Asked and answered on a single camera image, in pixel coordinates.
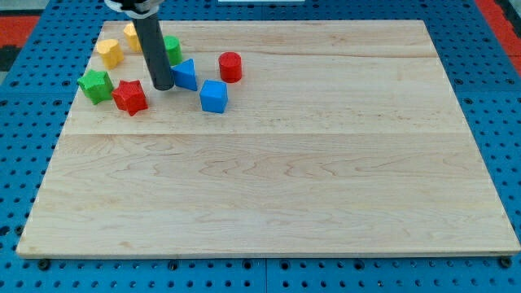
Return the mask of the robot arm end white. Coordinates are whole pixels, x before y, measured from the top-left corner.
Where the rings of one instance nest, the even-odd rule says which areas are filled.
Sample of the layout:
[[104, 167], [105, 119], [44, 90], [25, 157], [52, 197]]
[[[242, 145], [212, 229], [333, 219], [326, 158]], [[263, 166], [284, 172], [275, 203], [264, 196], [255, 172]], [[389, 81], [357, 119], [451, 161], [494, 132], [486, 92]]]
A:
[[104, 0], [108, 8], [132, 19], [145, 19], [158, 12], [164, 0]]

